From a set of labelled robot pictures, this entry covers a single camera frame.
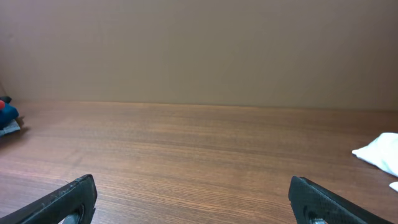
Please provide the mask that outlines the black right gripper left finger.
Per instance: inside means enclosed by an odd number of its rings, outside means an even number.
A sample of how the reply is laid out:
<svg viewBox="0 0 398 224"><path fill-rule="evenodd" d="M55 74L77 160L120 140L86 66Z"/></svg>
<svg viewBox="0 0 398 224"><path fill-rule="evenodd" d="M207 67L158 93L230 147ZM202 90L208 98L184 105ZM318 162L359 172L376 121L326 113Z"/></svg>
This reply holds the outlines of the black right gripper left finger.
<svg viewBox="0 0 398 224"><path fill-rule="evenodd" d="M90 224L97 196L94 178L86 174L2 217L1 224Z"/></svg>

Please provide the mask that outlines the white t-shirt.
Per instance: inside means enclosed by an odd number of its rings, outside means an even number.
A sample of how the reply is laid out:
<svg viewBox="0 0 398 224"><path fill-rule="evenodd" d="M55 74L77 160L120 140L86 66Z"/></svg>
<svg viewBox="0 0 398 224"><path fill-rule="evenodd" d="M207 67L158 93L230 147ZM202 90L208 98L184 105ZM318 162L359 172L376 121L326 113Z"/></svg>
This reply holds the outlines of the white t-shirt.
<svg viewBox="0 0 398 224"><path fill-rule="evenodd" d="M397 133L382 133L352 154L380 170L397 177Z"/></svg>

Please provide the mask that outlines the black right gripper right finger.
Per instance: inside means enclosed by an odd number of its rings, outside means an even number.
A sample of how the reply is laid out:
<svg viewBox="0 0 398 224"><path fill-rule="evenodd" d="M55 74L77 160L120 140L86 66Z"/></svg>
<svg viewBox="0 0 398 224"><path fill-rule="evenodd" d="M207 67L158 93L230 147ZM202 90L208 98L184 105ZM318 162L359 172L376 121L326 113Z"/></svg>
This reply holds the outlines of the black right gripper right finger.
<svg viewBox="0 0 398 224"><path fill-rule="evenodd" d="M288 198L298 224L392 224L304 177L292 177Z"/></svg>

